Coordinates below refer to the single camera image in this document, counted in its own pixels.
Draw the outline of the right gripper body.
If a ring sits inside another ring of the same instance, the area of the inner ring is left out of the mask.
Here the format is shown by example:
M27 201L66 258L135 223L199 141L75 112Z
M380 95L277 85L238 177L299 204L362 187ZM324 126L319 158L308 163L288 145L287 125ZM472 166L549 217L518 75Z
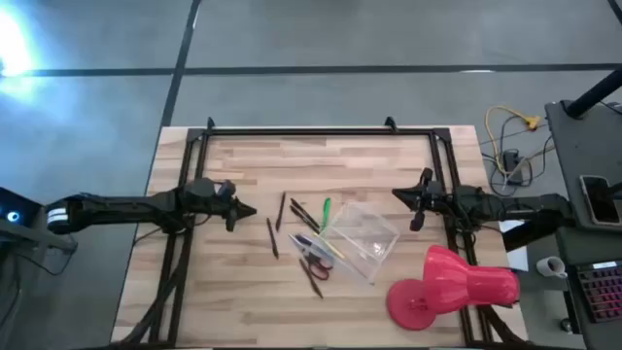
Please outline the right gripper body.
M419 231L423 227L426 211L448 217L451 220L450 226L452 228L459 227L459 220L450 204L450 195L432 176L433 171L428 167L424 168L418 184L414 186L421 189L421 200L419 209L413 210L414 218L409 227L413 231Z

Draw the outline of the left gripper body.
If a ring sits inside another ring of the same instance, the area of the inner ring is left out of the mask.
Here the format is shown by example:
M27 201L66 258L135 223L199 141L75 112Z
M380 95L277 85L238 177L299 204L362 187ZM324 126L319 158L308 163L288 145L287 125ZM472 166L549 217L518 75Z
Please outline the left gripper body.
M196 179L184 186L183 207L197 214L220 216L227 231L233 231L238 219L235 186L226 180L216 184L208 178Z

